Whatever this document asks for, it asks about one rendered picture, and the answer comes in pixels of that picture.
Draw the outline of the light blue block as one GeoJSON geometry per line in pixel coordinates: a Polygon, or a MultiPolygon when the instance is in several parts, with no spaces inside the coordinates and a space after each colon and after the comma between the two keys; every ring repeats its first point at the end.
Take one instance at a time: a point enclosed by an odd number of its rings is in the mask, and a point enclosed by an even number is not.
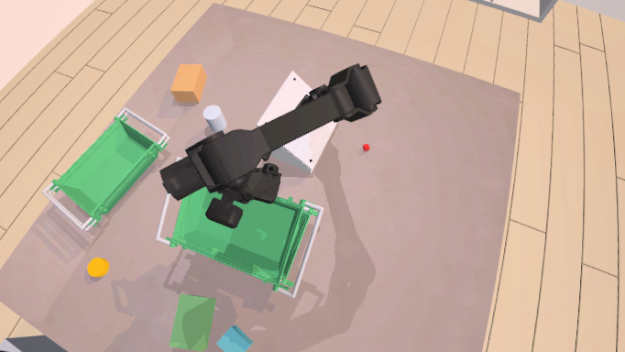
{"type": "Polygon", "coordinates": [[[236,325],[231,326],[216,343],[224,352],[246,352],[253,341],[236,325]]]}

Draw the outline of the green rectangular block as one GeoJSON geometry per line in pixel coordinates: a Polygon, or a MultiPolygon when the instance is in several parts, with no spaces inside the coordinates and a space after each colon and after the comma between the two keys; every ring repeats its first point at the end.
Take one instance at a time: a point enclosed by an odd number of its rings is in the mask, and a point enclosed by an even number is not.
{"type": "Polygon", "coordinates": [[[204,351],[209,342],[216,299],[180,294],[169,346],[204,351]]]}

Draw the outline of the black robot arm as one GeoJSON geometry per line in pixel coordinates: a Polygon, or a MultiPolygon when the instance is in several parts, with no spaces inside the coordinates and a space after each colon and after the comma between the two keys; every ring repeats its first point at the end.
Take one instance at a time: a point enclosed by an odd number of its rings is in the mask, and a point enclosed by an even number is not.
{"type": "Polygon", "coordinates": [[[188,156],[159,170],[162,185],[179,201],[205,186],[209,193],[225,193],[247,178],[241,198],[273,204],[281,173],[272,163],[255,171],[263,156],[332,121],[370,116],[382,102],[368,66],[359,63],[306,95],[296,108],[252,130],[221,130],[185,149],[188,156]]]}

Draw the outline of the orange cube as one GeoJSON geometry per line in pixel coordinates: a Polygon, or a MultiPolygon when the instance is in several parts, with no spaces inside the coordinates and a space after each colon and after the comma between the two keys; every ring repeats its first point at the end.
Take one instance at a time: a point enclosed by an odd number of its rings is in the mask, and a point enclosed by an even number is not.
{"type": "Polygon", "coordinates": [[[180,64],[171,88],[178,103],[200,103],[207,78],[205,73],[202,64],[180,64]]]}

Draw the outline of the light grey cylinder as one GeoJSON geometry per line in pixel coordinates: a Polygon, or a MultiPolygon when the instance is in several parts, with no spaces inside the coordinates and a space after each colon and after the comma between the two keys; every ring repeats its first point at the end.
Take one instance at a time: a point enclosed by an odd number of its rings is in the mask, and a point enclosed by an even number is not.
{"type": "Polygon", "coordinates": [[[203,112],[203,116],[213,132],[218,133],[221,130],[225,130],[226,122],[224,119],[224,114],[218,105],[211,105],[206,107],[203,112]]]}

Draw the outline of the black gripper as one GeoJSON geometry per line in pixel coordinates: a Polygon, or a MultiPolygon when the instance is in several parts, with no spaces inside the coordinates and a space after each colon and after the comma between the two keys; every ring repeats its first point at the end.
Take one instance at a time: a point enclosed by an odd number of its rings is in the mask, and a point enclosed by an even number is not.
{"type": "MultiPolygon", "coordinates": [[[[245,185],[246,181],[247,178],[243,180],[243,185],[245,185]]],[[[223,196],[221,198],[222,201],[213,198],[205,213],[206,217],[223,226],[236,228],[243,216],[244,210],[236,205],[233,205],[233,202],[237,201],[242,204],[248,203],[241,198],[240,191],[243,188],[243,185],[233,190],[223,192],[223,196]]]]}

